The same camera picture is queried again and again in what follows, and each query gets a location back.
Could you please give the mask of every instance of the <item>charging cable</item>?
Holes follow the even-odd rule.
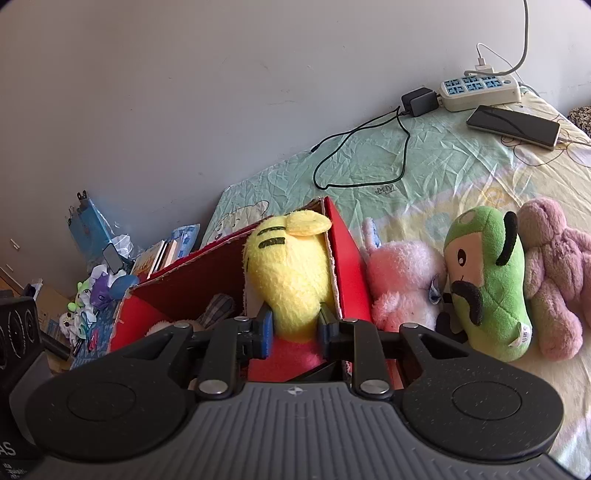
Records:
[[[497,57],[499,57],[502,61],[504,61],[509,67],[513,68],[512,63],[509,60],[507,60],[504,56],[502,56],[499,53],[495,52],[492,48],[490,48],[488,45],[486,45],[486,44],[484,44],[482,42],[478,42],[476,44],[476,51],[478,52],[478,65],[481,65],[481,66],[486,65],[486,60],[482,56],[482,53],[480,53],[480,47],[486,48],[488,51],[490,51],[491,53],[493,53],[494,55],[496,55]],[[531,90],[532,92],[534,92],[538,97],[540,97],[540,94],[538,92],[536,92],[533,87],[531,87],[530,85],[527,85],[527,83],[525,83],[523,81],[523,78],[521,78],[521,75],[519,75],[519,72],[517,70],[514,73],[517,75],[517,78],[519,78],[518,84],[519,84],[520,87],[525,87],[525,88]]]
[[[394,116],[392,118],[389,118],[388,120],[375,124],[375,125],[368,125],[371,122],[374,122],[376,120],[379,120],[380,118],[383,118],[387,115],[390,115],[391,113],[394,114]],[[314,169],[314,174],[312,175],[312,181],[314,182],[314,185],[316,186],[317,189],[319,190],[326,190],[329,187],[333,187],[335,189],[351,189],[351,188],[356,188],[356,187],[372,187],[372,186],[379,186],[379,185],[388,185],[390,183],[396,183],[398,181],[400,181],[402,179],[402,177],[404,177],[404,171],[406,170],[406,156],[407,156],[407,150],[408,150],[408,142],[410,140],[410,132],[404,128],[404,125],[402,124],[402,122],[400,121],[400,116],[401,115],[406,115],[408,112],[402,112],[400,113],[400,107],[397,106],[393,111],[388,112],[384,115],[380,115],[377,116],[376,118],[372,118],[371,120],[368,120],[367,122],[359,125],[358,127],[354,128],[353,130],[349,130],[348,132],[342,132],[339,134],[335,134],[335,135],[331,135],[329,137],[326,137],[324,140],[322,140],[320,143],[318,143],[316,146],[314,146],[314,148],[312,148],[311,152],[315,152],[316,150],[318,150],[318,147],[322,145],[322,143],[324,143],[325,141],[334,138],[334,137],[339,137],[341,135],[347,135],[345,137],[345,139],[339,144],[339,146],[333,150],[329,155],[327,155],[325,158],[323,158],[321,160],[320,163],[318,163],[318,165],[316,165],[316,168]],[[400,174],[392,180],[385,180],[385,181],[367,181],[364,183],[346,183],[346,184],[340,184],[340,183],[327,183],[325,186],[321,186],[318,184],[318,181],[316,180],[316,174],[318,173],[319,168],[330,158],[333,157],[334,154],[336,154],[341,147],[345,144],[345,142],[352,137],[355,133],[361,131],[361,130],[366,130],[368,128],[376,128],[376,127],[381,127],[383,125],[386,125],[388,123],[390,123],[393,120],[398,120],[398,125],[400,125],[400,128],[402,128],[402,130],[404,130],[404,133],[406,133],[406,140],[404,142],[404,153],[402,155],[402,169],[400,170]]]
[[[517,65],[515,65],[514,67],[511,67],[506,72],[499,72],[496,75],[504,76],[504,75],[509,75],[510,73],[516,72],[523,65],[523,62],[525,61],[525,57],[527,57],[528,34],[530,31],[530,12],[527,8],[527,0],[523,0],[523,5],[524,5],[524,9],[525,9],[525,29],[524,29],[525,35],[524,35],[524,41],[523,41],[523,55],[521,56],[521,59],[519,60]],[[495,55],[498,55],[498,53],[494,52],[489,47],[486,47],[486,48],[488,48],[490,51],[492,51]],[[482,58],[482,56],[480,55],[480,51],[478,51],[478,56],[479,56],[479,58]],[[468,76],[468,75],[482,75],[482,72],[479,72],[478,70],[466,70],[464,72],[464,76]]]
[[[591,147],[591,143],[589,142],[580,142],[578,140],[569,140],[566,137],[558,136],[558,143],[575,143],[577,145],[584,145],[585,147]]]

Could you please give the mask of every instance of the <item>white wall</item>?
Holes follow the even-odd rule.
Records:
[[[563,113],[591,103],[591,9],[530,1],[523,78]],[[71,294],[77,191],[140,244],[205,226],[227,185],[471,68],[477,41],[517,61],[522,32],[520,0],[13,0],[0,266]]]

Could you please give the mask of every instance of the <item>black cable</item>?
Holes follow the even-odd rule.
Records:
[[[396,183],[397,181],[400,181],[402,179],[402,177],[404,176],[404,171],[406,170],[406,157],[407,157],[407,150],[408,150],[408,142],[410,140],[410,132],[404,128],[404,125],[402,124],[402,122],[400,121],[400,116],[401,115],[406,115],[407,112],[403,112],[400,113],[400,107],[397,107],[395,110],[393,110],[390,113],[394,113],[395,115],[389,119],[386,120],[385,122],[382,122],[380,124],[376,124],[376,125],[370,125],[368,127],[365,127],[364,125],[367,125],[369,122],[373,122],[374,120],[377,120],[378,118],[381,118],[382,116],[379,116],[377,118],[374,118],[373,120],[370,120],[369,122],[365,122],[364,124],[360,125],[357,128],[354,128],[353,130],[349,131],[349,135],[347,135],[347,137],[340,143],[340,145],[327,157],[325,157],[324,159],[322,159],[322,161],[320,163],[318,163],[318,165],[316,165],[316,168],[314,169],[314,174],[312,175],[312,180],[314,181],[314,185],[316,186],[317,189],[319,190],[326,190],[329,187],[333,187],[336,189],[349,189],[349,188],[356,188],[356,187],[371,187],[371,186],[379,186],[379,185],[387,185],[390,183]],[[334,154],[336,154],[341,147],[345,144],[345,142],[355,133],[358,132],[360,130],[365,130],[368,128],[376,128],[376,127],[381,127],[383,125],[386,125],[387,123],[390,123],[392,120],[398,120],[398,124],[400,125],[400,128],[402,128],[402,130],[404,130],[404,132],[407,135],[407,138],[404,142],[404,153],[403,153],[403,157],[402,157],[402,169],[400,171],[400,175],[398,175],[398,177],[396,177],[395,179],[392,180],[385,180],[385,181],[369,181],[369,182],[364,182],[364,183],[351,183],[351,184],[337,184],[337,183],[328,183],[326,184],[326,186],[321,187],[320,185],[318,185],[318,182],[316,181],[316,174],[318,173],[319,168],[322,166],[322,164],[324,162],[326,162],[330,157],[332,157]]]
[[[396,107],[394,110],[392,110],[391,112],[385,113],[383,115],[377,116],[376,118],[372,118],[371,120],[367,120],[364,124],[359,125],[358,127],[355,127],[353,130],[349,130],[348,132],[341,132],[339,134],[334,134],[331,135],[329,137],[326,137],[325,139],[321,140],[318,144],[316,144],[315,146],[312,147],[312,149],[310,150],[310,153],[314,153],[316,150],[318,150],[318,147],[321,146],[324,142],[326,142],[327,140],[330,140],[331,138],[334,137],[340,137],[341,135],[347,135],[350,133],[355,133],[358,132],[359,130],[365,130],[365,125],[370,124],[371,122],[375,122],[376,120],[379,120],[380,118],[385,117],[386,115],[389,115],[391,113],[397,112],[400,109],[400,107]],[[371,127],[368,128],[374,128],[377,127],[377,125],[372,125]]]

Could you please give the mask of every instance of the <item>pink plush toy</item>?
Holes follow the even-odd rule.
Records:
[[[397,332],[403,323],[414,322],[434,330],[443,304],[438,296],[447,281],[442,254],[419,241],[380,246],[371,218],[363,222],[363,237],[369,254],[367,278],[375,300],[372,319],[376,327]]]
[[[517,212],[525,250],[525,299],[540,351],[549,360],[572,358],[583,344],[579,318],[567,302],[580,304],[591,323],[591,236],[566,224],[555,200],[538,198]]]

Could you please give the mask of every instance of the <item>bedsheet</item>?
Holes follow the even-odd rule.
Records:
[[[531,113],[561,124],[560,135],[591,142],[547,102],[524,91],[521,103],[502,108]],[[206,229],[202,246],[268,215],[282,215],[328,194],[355,241],[361,223],[374,218],[382,241],[420,239],[440,251],[452,220],[477,205],[516,211],[536,196],[563,206],[571,226],[591,231],[591,148],[560,144],[554,151],[508,137],[469,129],[472,111],[443,108],[418,118],[402,117],[411,132],[401,181],[382,187],[315,188],[315,166],[341,138],[325,142],[228,187]],[[402,165],[405,134],[392,122],[358,132],[319,170],[319,183],[359,183],[394,178]],[[549,362],[532,342],[514,364],[544,378],[559,392],[564,423],[550,455],[580,478],[591,473],[591,329],[581,351],[565,362]]]

